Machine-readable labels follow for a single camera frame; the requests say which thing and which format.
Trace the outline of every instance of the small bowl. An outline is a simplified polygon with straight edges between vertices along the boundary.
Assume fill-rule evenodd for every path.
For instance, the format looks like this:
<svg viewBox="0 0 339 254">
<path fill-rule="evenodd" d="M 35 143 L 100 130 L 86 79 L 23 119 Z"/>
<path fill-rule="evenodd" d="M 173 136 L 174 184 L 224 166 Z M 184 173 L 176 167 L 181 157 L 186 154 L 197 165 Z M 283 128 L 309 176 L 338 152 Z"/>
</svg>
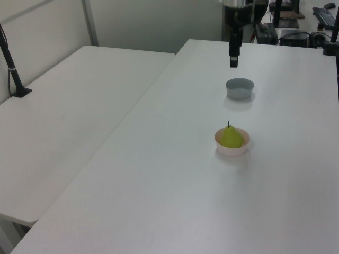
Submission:
<svg viewBox="0 0 339 254">
<path fill-rule="evenodd" d="M 251 96 L 254 83 L 246 78 L 233 78 L 226 82 L 227 94 L 233 99 L 247 99 Z"/>
<path fill-rule="evenodd" d="M 243 136 L 244 138 L 244 144 L 242 147 L 239 147 L 239 148 L 229 148 L 229 147 L 224 147 L 220 144 L 220 140 L 221 140 L 221 137 L 222 137 L 222 134 L 224 133 L 224 129 L 225 128 L 222 128 L 220 129 L 219 131 L 217 131 L 216 135 L 215 135 L 215 140 L 216 140 L 216 144 L 217 144 L 217 150 L 222 153 L 223 155 L 228 155 L 228 156 L 239 156 L 239 155 L 242 155 L 246 149 L 247 149 L 247 146 L 248 146 L 248 143 L 249 143 L 249 134 L 244 131 L 243 129 L 240 129 L 240 128 L 235 128 L 236 131 L 238 133 L 241 134 L 241 136 Z"/>
</svg>

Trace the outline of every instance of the black cable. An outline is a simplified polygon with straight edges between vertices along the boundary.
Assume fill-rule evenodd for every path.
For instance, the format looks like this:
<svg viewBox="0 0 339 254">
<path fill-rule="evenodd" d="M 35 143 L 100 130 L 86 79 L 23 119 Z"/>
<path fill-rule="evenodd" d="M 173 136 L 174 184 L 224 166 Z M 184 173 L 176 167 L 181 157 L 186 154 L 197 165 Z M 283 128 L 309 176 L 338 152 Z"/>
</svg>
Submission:
<svg viewBox="0 0 339 254">
<path fill-rule="evenodd" d="M 278 41 L 280 41 L 281 39 L 284 39 L 284 38 L 287 38 L 287 37 L 293 36 L 293 35 L 297 35 L 297 34 L 308 34 L 308 38 L 311 36 L 311 34 L 310 34 L 310 33 L 308 33 L 308 32 L 296 32 L 296 33 L 289 33 L 289 34 L 286 34 L 286 35 L 284 35 L 284 36 L 280 37 L 280 38 L 278 39 Z"/>
<path fill-rule="evenodd" d="M 8 92 L 10 94 L 10 97 L 12 97 L 12 94 L 11 94 L 11 87 L 10 87 L 10 81 L 11 81 L 11 72 L 10 70 L 8 70 Z"/>
<path fill-rule="evenodd" d="M 329 37 L 329 38 L 331 38 L 331 36 L 329 36 L 328 34 L 326 34 L 326 33 L 321 33 L 321 32 L 313 32 L 313 33 L 311 33 L 312 35 L 317 35 L 317 34 L 323 34 L 323 35 L 326 35 L 327 37 Z"/>
<path fill-rule="evenodd" d="M 6 37 L 5 31 L 3 30 L 1 24 L 0 24 L 0 31 L 2 32 L 2 35 L 4 36 L 7 47 L 8 47 L 7 37 Z M 12 97 L 10 84 L 11 84 L 11 72 L 10 72 L 10 70 L 8 70 L 8 93 L 10 94 L 10 97 Z"/>
<path fill-rule="evenodd" d="M 0 24 L 0 31 L 2 32 L 3 36 L 5 37 L 5 41 L 6 41 L 6 44 L 7 44 L 7 46 L 8 46 L 7 37 L 6 37 L 5 31 L 2 29 L 1 24 Z"/>
</svg>

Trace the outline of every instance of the black pole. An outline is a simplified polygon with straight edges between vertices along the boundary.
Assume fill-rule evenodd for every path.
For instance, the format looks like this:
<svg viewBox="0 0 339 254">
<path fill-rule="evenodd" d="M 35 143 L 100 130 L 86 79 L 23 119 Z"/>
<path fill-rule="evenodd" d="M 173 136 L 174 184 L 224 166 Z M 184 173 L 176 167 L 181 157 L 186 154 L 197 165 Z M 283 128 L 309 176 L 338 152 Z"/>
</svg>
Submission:
<svg viewBox="0 0 339 254">
<path fill-rule="evenodd" d="M 337 37 L 338 37 L 338 32 L 339 32 L 339 9 L 337 11 L 337 16 L 335 18 L 334 28 L 333 28 L 333 31 L 332 31 L 330 43 L 336 43 Z"/>
<path fill-rule="evenodd" d="M 7 41 L 5 39 L 5 35 L 2 32 L 2 27 L 0 25 L 0 47 L 2 50 L 2 53 L 4 54 L 5 60 L 7 62 L 8 65 L 8 69 L 11 72 L 11 75 L 13 77 L 15 86 L 16 86 L 16 93 L 13 94 L 13 96 L 15 97 L 19 97 L 22 98 L 23 96 L 25 96 L 26 94 L 30 93 L 32 90 L 25 88 L 20 80 L 19 74 L 17 73 L 14 61 L 12 59 L 10 50 L 8 48 L 8 44 Z"/>
<path fill-rule="evenodd" d="M 277 28 L 279 26 L 281 4 L 282 4 L 282 0 L 276 0 L 275 1 L 274 17 L 273 17 L 273 25 L 274 25 L 275 28 Z"/>
</svg>

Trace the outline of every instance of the pear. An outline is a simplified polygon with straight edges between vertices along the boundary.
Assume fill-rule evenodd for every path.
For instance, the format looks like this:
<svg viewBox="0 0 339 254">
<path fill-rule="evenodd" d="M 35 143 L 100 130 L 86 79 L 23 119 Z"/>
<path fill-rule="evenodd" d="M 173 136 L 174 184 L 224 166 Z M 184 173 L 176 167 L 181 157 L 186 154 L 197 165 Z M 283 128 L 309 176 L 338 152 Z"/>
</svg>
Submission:
<svg viewBox="0 0 339 254">
<path fill-rule="evenodd" d="M 229 148 L 239 148 L 243 145 L 244 138 L 243 136 L 236 131 L 236 129 L 229 125 L 225 127 L 224 133 L 222 134 L 220 144 L 223 147 L 229 147 Z"/>
</svg>

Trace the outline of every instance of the white wall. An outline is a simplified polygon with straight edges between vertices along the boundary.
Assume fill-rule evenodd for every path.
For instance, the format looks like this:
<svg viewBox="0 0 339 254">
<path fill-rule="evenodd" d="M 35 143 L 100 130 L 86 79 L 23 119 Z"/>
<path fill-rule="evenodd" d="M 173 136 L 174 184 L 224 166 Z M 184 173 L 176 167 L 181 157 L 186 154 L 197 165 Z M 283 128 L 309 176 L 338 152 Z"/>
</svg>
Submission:
<svg viewBox="0 0 339 254">
<path fill-rule="evenodd" d="M 3 29 L 24 86 L 90 45 L 81 0 L 53 0 L 4 24 Z M 9 98 L 7 79 L 7 64 L 0 53 L 0 103 Z"/>
<path fill-rule="evenodd" d="M 217 0 L 86 0 L 100 46 L 177 53 L 188 39 L 221 40 Z"/>
</svg>

